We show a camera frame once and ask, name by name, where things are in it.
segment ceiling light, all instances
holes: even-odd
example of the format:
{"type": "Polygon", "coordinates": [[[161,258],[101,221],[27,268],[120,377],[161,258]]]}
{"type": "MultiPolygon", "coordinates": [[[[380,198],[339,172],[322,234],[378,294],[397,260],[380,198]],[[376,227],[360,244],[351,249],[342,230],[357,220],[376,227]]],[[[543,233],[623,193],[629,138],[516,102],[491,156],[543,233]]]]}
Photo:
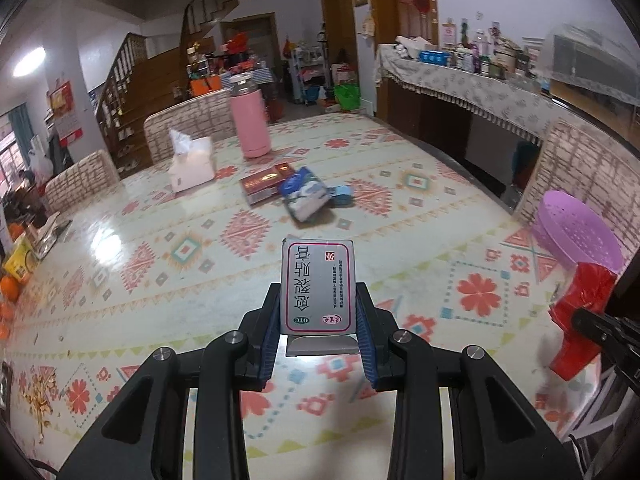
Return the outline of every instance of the ceiling light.
{"type": "Polygon", "coordinates": [[[45,55],[44,49],[41,46],[28,53],[15,66],[14,77],[22,77],[36,70],[44,61],[45,55]]]}

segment pink thermos bottle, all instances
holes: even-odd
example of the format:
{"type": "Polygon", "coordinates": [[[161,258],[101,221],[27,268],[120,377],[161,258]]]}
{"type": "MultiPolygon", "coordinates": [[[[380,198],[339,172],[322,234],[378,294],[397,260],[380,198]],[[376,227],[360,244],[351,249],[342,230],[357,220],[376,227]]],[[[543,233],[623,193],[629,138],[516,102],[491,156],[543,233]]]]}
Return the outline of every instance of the pink thermos bottle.
{"type": "Polygon", "coordinates": [[[261,156],[271,149],[264,101],[251,74],[231,76],[231,113],[236,123],[240,148],[246,158],[261,156]]]}

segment green bag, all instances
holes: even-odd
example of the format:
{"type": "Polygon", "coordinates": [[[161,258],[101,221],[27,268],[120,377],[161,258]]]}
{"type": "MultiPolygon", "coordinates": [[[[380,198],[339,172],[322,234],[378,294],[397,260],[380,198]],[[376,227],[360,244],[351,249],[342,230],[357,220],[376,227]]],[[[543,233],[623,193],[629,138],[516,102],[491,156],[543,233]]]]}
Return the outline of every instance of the green bag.
{"type": "Polygon", "coordinates": [[[352,83],[344,83],[334,88],[335,99],[343,110],[360,108],[360,87],[352,83]]]}

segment blue gripper pad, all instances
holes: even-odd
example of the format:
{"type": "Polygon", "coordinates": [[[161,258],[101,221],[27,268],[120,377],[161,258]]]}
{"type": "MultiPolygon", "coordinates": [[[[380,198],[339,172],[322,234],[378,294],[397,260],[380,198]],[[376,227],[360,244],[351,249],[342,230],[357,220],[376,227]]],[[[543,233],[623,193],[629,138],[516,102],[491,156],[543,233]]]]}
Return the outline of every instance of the blue gripper pad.
{"type": "Polygon", "coordinates": [[[260,372],[258,378],[265,382],[271,379],[273,373],[273,365],[276,362],[276,353],[278,351],[278,342],[280,341],[280,295],[276,298],[269,325],[264,333],[260,354],[260,372]]]}
{"type": "Polygon", "coordinates": [[[360,298],[356,297],[356,336],[358,337],[358,347],[362,358],[364,375],[375,388],[378,382],[378,361],[376,359],[376,348],[373,345],[371,330],[367,317],[364,315],[364,307],[360,298]]]}

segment orange fruit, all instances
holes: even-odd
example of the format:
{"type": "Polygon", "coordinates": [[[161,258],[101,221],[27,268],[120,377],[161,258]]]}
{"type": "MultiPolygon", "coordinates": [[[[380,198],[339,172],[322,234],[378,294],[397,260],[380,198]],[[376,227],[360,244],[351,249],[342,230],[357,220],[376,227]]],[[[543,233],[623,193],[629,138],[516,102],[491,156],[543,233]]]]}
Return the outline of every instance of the orange fruit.
{"type": "Polygon", "coordinates": [[[8,303],[0,303],[0,317],[4,321],[11,321],[14,318],[14,310],[8,303]]]}
{"type": "Polygon", "coordinates": [[[18,280],[13,276],[2,277],[2,280],[0,280],[0,290],[4,297],[12,303],[15,303],[20,296],[20,285],[18,284],[18,280]]]}
{"type": "Polygon", "coordinates": [[[24,232],[24,227],[22,227],[20,224],[11,223],[7,226],[7,228],[9,229],[11,240],[13,240],[14,242],[18,239],[18,236],[20,236],[24,232]]]}

